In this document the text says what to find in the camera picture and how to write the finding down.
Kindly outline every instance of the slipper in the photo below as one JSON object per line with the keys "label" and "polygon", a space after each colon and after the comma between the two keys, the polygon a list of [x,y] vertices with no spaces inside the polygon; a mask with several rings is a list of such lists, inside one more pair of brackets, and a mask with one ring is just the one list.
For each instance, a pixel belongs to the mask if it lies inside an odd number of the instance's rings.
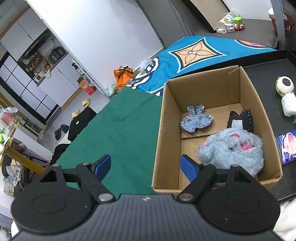
{"label": "slipper", "polygon": [[61,128],[58,128],[55,132],[54,132],[54,137],[55,139],[58,141],[62,136],[62,131]]}
{"label": "slipper", "polygon": [[62,124],[60,128],[64,133],[67,133],[70,127],[68,125]]}
{"label": "slipper", "polygon": [[89,102],[89,98],[85,99],[83,102],[82,102],[82,107],[85,109],[86,107],[88,107],[90,104]]}
{"label": "slipper", "polygon": [[80,110],[76,110],[72,113],[72,119],[74,119],[78,114],[79,114]]}

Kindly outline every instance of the white charger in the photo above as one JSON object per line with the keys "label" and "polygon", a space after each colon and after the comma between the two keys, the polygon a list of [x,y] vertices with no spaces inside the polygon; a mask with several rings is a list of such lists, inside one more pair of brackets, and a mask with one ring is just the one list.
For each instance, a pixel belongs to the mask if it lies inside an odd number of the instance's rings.
{"label": "white charger", "polygon": [[224,28],[218,28],[216,31],[217,31],[217,33],[220,33],[220,34],[225,34],[225,33],[227,33],[227,30],[224,29]]}

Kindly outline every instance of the black table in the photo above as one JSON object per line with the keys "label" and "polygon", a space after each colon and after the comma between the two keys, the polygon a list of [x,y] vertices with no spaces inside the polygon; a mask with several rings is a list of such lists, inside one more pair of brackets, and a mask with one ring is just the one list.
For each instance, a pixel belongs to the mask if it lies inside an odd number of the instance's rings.
{"label": "black table", "polygon": [[[252,81],[276,136],[296,129],[293,123],[296,117],[284,116],[281,97],[275,90],[278,76],[288,76],[296,86],[296,68],[289,59],[262,63],[244,68]],[[280,201],[285,202],[296,197],[296,161],[284,166],[283,177],[270,192]]]}
{"label": "black table", "polygon": [[[289,50],[279,50],[221,62],[183,75],[232,65],[242,66],[248,74],[263,103],[274,135],[295,130],[296,124],[293,124],[293,121],[296,117],[284,116],[281,97],[275,90],[275,82],[279,76],[288,76],[296,89],[296,57]],[[282,166],[282,169],[283,177],[270,190],[280,203],[296,197],[296,161]]]}

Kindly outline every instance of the blue blanket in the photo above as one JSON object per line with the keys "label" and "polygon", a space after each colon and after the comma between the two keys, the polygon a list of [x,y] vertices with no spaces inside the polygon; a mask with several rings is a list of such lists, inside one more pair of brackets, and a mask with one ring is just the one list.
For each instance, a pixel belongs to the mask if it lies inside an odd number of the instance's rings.
{"label": "blue blanket", "polygon": [[227,60],[271,51],[276,50],[242,40],[189,36],[160,53],[126,86],[162,96],[163,84],[175,76]]}

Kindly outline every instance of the plastic bag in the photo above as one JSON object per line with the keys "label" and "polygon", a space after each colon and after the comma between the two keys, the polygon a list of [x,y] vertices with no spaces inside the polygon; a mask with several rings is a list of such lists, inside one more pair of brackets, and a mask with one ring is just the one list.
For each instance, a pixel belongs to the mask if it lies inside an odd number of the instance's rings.
{"label": "plastic bag", "polygon": [[133,70],[128,66],[125,66],[125,67],[120,66],[120,68],[115,69],[113,73],[114,73],[114,76],[116,77],[116,82],[120,89],[122,89],[130,79],[135,77]]}
{"label": "plastic bag", "polygon": [[4,112],[13,114],[13,113],[18,112],[18,109],[16,107],[7,107],[4,109]]}
{"label": "plastic bag", "polygon": [[111,84],[106,88],[106,90],[103,92],[103,95],[105,97],[115,96],[120,91],[120,88],[117,84]]}
{"label": "plastic bag", "polygon": [[290,117],[296,115],[296,96],[294,93],[287,93],[281,99],[284,115]]}
{"label": "plastic bag", "polygon": [[145,60],[142,60],[141,61],[141,64],[140,64],[140,72],[143,71],[144,69],[146,69],[146,67],[152,62],[152,59],[150,58],[147,58]]}

